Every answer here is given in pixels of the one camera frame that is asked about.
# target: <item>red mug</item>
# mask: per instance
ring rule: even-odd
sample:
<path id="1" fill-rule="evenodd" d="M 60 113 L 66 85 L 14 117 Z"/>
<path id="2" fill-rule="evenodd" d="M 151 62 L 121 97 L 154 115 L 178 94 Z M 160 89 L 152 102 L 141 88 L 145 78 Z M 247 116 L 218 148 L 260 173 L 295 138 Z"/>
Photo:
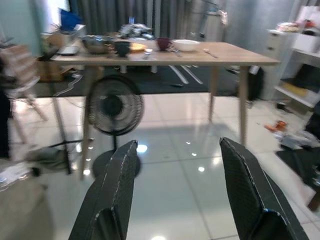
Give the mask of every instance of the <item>red mug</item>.
<path id="1" fill-rule="evenodd" d="M 167 37 L 159 37 L 156 40 L 156 44 L 158 45 L 158 48 L 160 51 L 165 51 L 166 49 L 170 48 L 172 43 L 171 40 Z"/>

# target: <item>fan base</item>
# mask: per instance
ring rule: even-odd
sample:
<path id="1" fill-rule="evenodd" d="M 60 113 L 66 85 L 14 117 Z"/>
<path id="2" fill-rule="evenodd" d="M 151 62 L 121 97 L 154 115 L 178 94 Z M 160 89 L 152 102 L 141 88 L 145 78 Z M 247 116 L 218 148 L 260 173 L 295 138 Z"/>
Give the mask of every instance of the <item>fan base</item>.
<path id="1" fill-rule="evenodd" d="M 106 165 L 109 164 L 111 157 L 113 156 L 114 151 L 106 151 L 99 155 L 93 162 L 92 172 L 95 178 L 97 178 L 100 174 L 102 174 L 105 170 Z M 140 158 L 137 156 L 135 163 L 135 173 L 134 176 L 137 177 L 141 168 Z"/>

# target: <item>electric fan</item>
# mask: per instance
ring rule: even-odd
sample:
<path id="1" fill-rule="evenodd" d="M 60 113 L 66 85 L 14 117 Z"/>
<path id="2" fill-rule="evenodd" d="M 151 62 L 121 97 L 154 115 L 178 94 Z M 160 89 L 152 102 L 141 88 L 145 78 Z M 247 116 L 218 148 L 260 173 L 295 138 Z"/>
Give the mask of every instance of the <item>electric fan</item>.
<path id="1" fill-rule="evenodd" d="M 117 150 L 117 136 L 132 131 L 142 119 L 144 102 L 138 87 L 131 80 L 120 75 L 109 75 L 92 86 L 86 104 L 90 124 L 113 139 L 113 150 L 102 153 L 93 163 L 93 175 L 97 177 L 104 172 Z M 137 159 L 136 176 L 140 167 L 141 162 Z"/>

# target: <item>fan grille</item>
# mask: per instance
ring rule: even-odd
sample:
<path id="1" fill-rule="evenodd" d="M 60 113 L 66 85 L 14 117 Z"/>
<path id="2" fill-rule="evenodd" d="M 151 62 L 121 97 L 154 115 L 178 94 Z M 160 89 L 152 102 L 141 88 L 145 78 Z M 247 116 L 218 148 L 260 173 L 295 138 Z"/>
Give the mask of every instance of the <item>fan grille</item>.
<path id="1" fill-rule="evenodd" d="M 112 106 L 116 103 L 112 101 L 106 104 L 108 99 L 116 99 L 116 102 L 120 100 L 121 104 Z M 132 131 L 141 121 L 144 110 L 143 98 L 136 85 L 126 77 L 115 75 L 106 76 L 94 84 L 87 104 L 90 124 L 104 133 L 116 136 Z M 110 111 L 106 105 L 120 110 Z"/>

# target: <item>cup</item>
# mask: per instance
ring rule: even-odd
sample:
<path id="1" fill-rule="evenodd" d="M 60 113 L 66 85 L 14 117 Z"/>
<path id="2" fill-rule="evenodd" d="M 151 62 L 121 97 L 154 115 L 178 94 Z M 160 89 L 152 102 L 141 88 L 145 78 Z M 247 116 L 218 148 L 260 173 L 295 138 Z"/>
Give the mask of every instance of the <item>cup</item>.
<path id="1" fill-rule="evenodd" d="M 130 52 L 130 42 L 129 41 L 116 41 L 114 43 L 114 48 L 119 55 L 119 57 L 126 57 Z"/>
<path id="2" fill-rule="evenodd" d="M 172 45 L 171 40 L 167 37 L 159 37 L 156 40 L 156 44 L 160 49 L 160 51 L 165 51 L 166 49 L 170 48 Z"/>

